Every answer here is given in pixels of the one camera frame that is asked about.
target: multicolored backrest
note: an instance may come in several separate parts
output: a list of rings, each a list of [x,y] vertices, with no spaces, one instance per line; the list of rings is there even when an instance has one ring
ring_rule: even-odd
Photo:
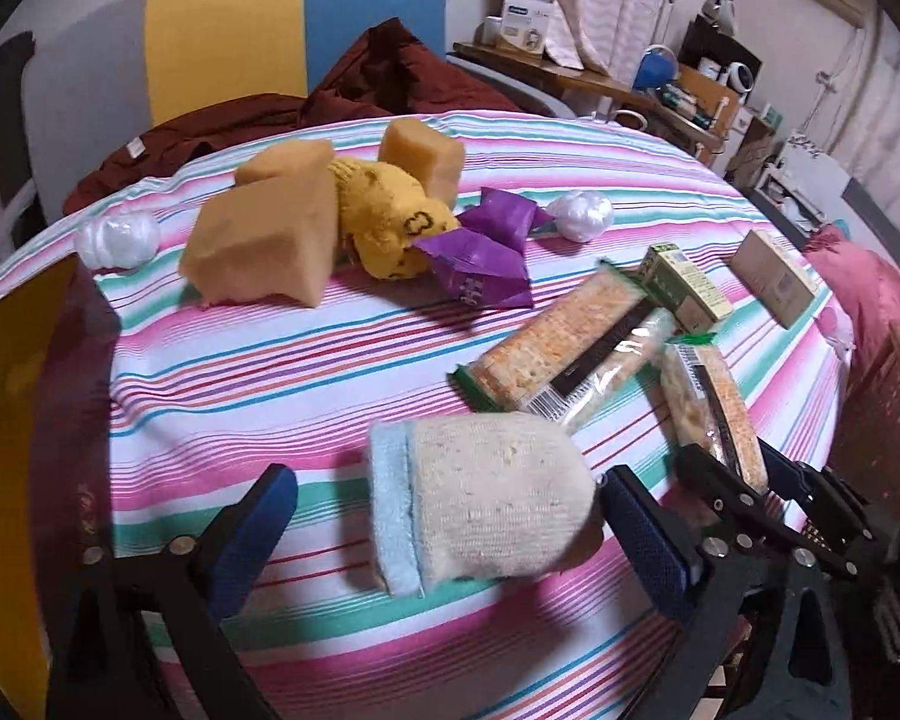
[[[48,223],[109,153],[223,100],[306,97],[353,41],[398,17],[443,55],[445,0],[120,0],[37,46],[23,82]]]

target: blue gripper pad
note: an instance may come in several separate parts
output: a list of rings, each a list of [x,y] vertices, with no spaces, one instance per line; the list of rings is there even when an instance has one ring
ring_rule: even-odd
[[[767,469],[770,489],[785,501],[804,500],[810,493],[803,483],[803,471],[800,466],[781,455],[763,439],[760,442],[760,454]]]
[[[687,600],[687,568],[647,511],[614,473],[600,489],[604,519],[624,549],[643,589],[665,617],[686,625],[694,607]]]
[[[242,519],[214,564],[206,601],[215,620],[240,611],[295,511],[296,475],[280,466],[279,473]]]

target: purple paper bag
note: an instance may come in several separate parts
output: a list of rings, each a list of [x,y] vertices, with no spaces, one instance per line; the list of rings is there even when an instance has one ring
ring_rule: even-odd
[[[413,244],[452,298],[476,307],[533,308],[523,256],[460,227]]]
[[[480,205],[467,208],[457,219],[467,229],[523,254],[530,230],[554,218],[522,194],[483,187]]]

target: light blue sock cuff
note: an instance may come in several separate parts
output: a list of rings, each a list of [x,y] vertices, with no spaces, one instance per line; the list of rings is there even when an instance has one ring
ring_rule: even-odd
[[[413,537],[412,422],[370,426],[370,500],[380,573],[391,595],[422,589]]]

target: table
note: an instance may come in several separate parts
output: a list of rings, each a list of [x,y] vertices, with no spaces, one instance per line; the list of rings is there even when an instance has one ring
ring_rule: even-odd
[[[592,70],[561,67],[545,57],[519,55],[475,43],[454,43],[453,50],[458,55],[498,73],[508,74],[524,82],[541,84],[557,93],[573,89],[610,98],[613,106],[624,106],[660,119],[666,127],[689,138],[692,143],[700,143],[711,154],[719,153],[724,147],[724,141],[718,135],[697,127],[676,111],[660,104],[659,100],[650,95],[634,92],[631,87],[610,76],[594,73]]]
[[[536,309],[476,312],[447,301],[429,278],[376,282],[355,266],[337,270],[319,309],[199,308],[176,264],[200,204],[232,184],[234,167],[285,137],[331,138],[340,153],[372,158],[386,119],[237,146],[172,178],[141,181],[23,247],[0,266],[0,295],[64,256],[87,218],[156,215],[156,259],[132,274],[98,276],[122,322],[111,385],[115,546],[141,554],[199,533],[271,461],[296,471],[298,512],[245,609],[223,625],[285,717],[612,715],[673,632],[650,609],[616,541],[586,565],[536,583],[456,581],[426,598],[391,599],[376,589],[371,567],[367,426],[465,413],[446,379],[456,364],[570,290],[598,257],[635,266],[648,244],[669,240],[734,305],[717,343],[757,432],[820,467],[845,372],[813,314],[834,298],[821,284],[795,327],[776,324],[725,266],[746,232],[773,228],[735,189],[652,136],[511,113],[424,121],[466,143],[463,206],[482,185],[541,204],[573,187],[612,197],[615,224],[597,241],[574,245],[544,233],[528,242]],[[673,441],[650,367],[575,436],[594,474],[627,463],[658,496],[669,485],[664,458]],[[799,521],[798,512],[786,517]],[[189,716],[192,697],[168,635],[158,619],[149,632]]]

